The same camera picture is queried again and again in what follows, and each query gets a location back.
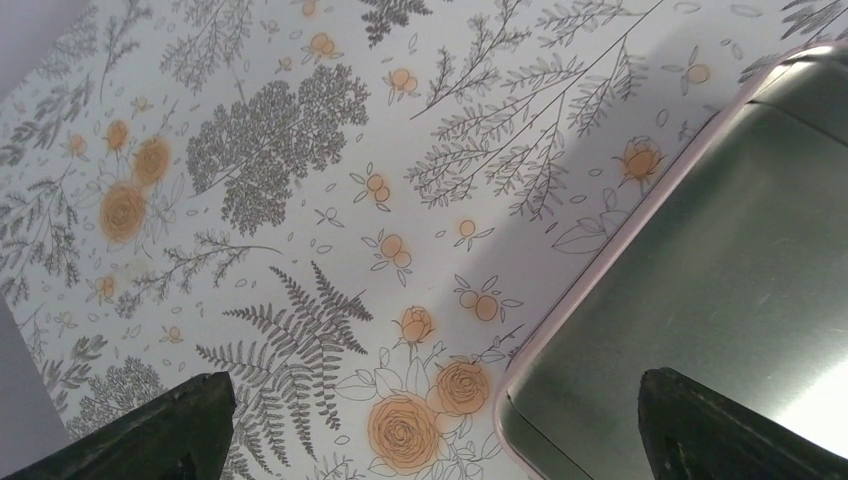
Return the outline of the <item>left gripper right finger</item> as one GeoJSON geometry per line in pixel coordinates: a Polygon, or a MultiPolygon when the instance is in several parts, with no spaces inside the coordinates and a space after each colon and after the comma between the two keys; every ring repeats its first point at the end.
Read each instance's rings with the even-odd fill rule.
{"type": "Polygon", "coordinates": [[[845,479],[847,459],[671,368],[640,380],[638,428],[656,479],[845,479]]]}

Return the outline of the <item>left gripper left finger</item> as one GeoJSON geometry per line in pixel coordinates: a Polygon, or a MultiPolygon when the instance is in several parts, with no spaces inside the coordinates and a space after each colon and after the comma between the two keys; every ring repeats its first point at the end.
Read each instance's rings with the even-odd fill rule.
{"type": "Polygon", "coordinates": [[[9,479],[219,479],[234,432],[230,374],[197,375],[9,479]]]}

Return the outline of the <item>metal tin of chess pieces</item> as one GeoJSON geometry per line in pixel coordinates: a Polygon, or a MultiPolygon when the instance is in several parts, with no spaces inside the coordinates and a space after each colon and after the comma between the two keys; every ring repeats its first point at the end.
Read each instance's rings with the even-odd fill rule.
{"type": "Polygon", "coordinates": [[[534,479],[656,479],[671,368],[847,459],[847,44],[780,57],[691,141],[511,362],[495,431],[534,479]]]}

